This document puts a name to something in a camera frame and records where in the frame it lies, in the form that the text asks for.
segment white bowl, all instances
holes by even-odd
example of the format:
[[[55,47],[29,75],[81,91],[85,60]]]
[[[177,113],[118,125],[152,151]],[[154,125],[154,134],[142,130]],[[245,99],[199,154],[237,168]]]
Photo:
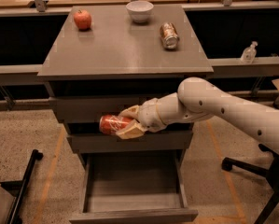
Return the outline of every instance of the white bowl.
[[[126,8],[133,21],[141,23],[148,21],[154,6],[148,1],[133,1]]]

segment apple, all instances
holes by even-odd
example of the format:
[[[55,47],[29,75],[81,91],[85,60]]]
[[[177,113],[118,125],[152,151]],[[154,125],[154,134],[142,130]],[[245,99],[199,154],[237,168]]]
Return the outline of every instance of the apple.
[[[91,14],[87,10],[79,10],[74,14],[74,22],[79,30],[91,28]]]

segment floor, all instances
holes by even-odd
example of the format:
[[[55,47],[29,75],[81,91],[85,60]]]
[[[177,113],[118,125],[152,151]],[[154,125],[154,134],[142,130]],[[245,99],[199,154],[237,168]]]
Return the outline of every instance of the floor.
[[[21,207],[24,224],[65,224],[78,214],[84,170],[65,136],[45,104],[18,105],[12,111],[0,104],[0,181],[22,179],[34,148],[44,154]],[[199,211],[195,224],[254,223],[272,195],[262,177],[235,167],[222,171],[226,156],[266,168],[272,162],[256,140],[226,121],[214,117],[195,123],[181,168],[188,205]],[[266,223],[279,224],[279,204]]]

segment metal can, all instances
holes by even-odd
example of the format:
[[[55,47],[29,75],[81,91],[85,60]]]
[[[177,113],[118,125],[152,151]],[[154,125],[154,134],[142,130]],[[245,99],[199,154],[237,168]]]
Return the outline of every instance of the metal can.
[[[170,22],[165,22],[160,27],[160,37],[163,43],[163,46],[166,49],[175,49],[179,41],[179,36],[174,25]]]
[[[133,119],[114,116],[114,115],[105,115],[100,119],[100,131],[104,134],[115,135],[119,130],[125,128]]]

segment white bottle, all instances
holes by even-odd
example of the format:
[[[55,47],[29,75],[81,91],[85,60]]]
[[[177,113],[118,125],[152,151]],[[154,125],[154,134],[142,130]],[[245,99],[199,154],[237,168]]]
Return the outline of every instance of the white bottle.
[[[241,56],[241,62],[242,63],[252,63],[256,54],[257,54],[257,51],[255,49],[255,47],[258,45],[258,42],[256,41],[253,41],[251,46],[244,49],[244,52]]]

